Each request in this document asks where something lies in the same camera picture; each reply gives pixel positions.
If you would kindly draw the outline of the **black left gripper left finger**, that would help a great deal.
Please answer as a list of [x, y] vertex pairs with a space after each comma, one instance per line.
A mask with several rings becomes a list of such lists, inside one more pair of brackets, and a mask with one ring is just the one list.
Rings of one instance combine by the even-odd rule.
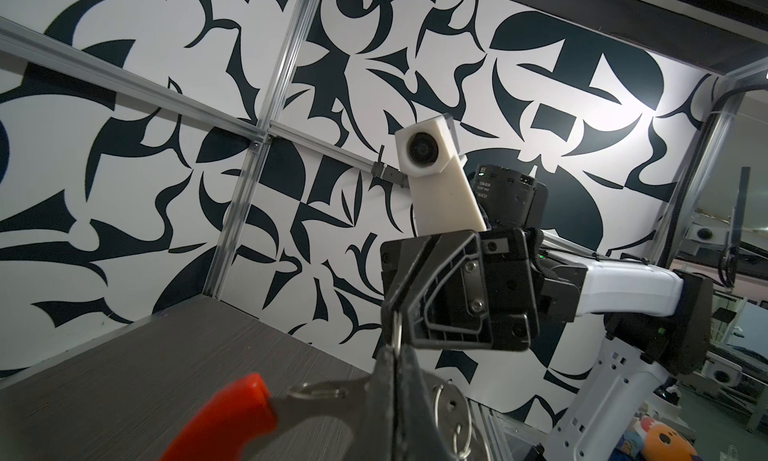
[[365, 405], [353, 441], [354, 460], [391, 460], [396, 424], [395, 356], [385, 346], [379, 350], [368, 382]]

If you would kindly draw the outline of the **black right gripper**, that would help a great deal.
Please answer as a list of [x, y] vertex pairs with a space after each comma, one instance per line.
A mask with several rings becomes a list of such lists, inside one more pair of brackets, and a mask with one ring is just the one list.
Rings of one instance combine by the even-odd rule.
[[417, 349], [528, 350], [542, 322], [572, 322], [579, 302], [543, 241], [539, 228], [502, 228], [383, 243], [381, 342], [399, 333]]

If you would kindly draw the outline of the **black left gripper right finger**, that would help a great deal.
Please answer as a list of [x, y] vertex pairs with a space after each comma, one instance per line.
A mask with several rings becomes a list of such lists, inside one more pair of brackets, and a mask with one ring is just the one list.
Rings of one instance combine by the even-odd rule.
[[430, 383], [415, 350], [403, 345], [397, 356], [396, 460], [457, 460], [441, 435], [434, 415]]

